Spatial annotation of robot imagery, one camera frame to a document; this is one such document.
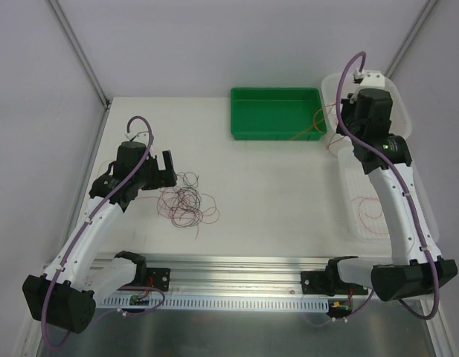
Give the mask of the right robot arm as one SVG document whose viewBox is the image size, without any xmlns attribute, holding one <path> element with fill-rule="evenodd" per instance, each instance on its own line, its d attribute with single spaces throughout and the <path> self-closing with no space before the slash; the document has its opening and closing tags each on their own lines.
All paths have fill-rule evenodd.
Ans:
<svg viewBox="0 0 459 357">
<path fill-rule="evenodd" d="M 373 185 L 391 241 L 391 258 L 343 257 L 325 274 L 325 285 L 340 294 L 351 283 L 371 288 L 383 301 L 423 295 L 440 299 L 440 288 L 454 278 L 458 267 L 446 260 L 432 238 L 414 182 L 406 140 L 391 132 L 391 94 L 362 89 L 341 99 L 337 131 L 350 138 L 353 153 Z"/>
</svg>

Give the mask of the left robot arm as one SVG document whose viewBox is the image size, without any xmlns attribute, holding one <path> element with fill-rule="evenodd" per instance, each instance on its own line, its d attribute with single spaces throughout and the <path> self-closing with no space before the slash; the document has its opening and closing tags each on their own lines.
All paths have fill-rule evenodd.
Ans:
<svg viewBox="0 0 459 357">
<path fill-rule="evenodd" d="M 89 191 L 83 218 L 62 250 L 40 276 L 30 275 L 23 293 L 34 320 L 72 333 L 90 324 L 96 306 L 127 285 L 147 285 L 147 263 L 140 254 L 121 251 L 95 274 L 89 270 L 115 221 L 122 217 L 141 191 L 174 187 L 177 175 L 169 150 L 162 153 L 164 168 L 146 144 L 124 141 L 106 172 Z"/>
</svg>

